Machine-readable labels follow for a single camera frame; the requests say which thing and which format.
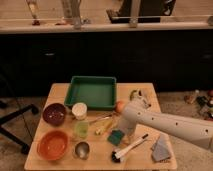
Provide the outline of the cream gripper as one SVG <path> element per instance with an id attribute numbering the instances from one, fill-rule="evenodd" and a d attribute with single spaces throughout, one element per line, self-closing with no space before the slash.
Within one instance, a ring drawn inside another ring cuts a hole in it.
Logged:
<path id="1" fill-rule="evenodd" d="M 121 117 L 118 121 L 117 128 L 125 134 L 125 141 L 130 144 L 133 141 L 136 124 Z"/>

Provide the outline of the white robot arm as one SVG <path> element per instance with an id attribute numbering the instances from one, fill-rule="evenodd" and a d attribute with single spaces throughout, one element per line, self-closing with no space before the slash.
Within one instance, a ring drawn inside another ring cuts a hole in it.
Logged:
<path id="1" fill-rule="evenodd" d="M 213 153 L 213 122 L 191 117 L 164 114 L 149 110 L 145 99 L 128 103 L 118 101 L 116 112 L 121 115 L 117 128 L 126 135 L 135 132 L 138 124 L 170 134 Z"/>

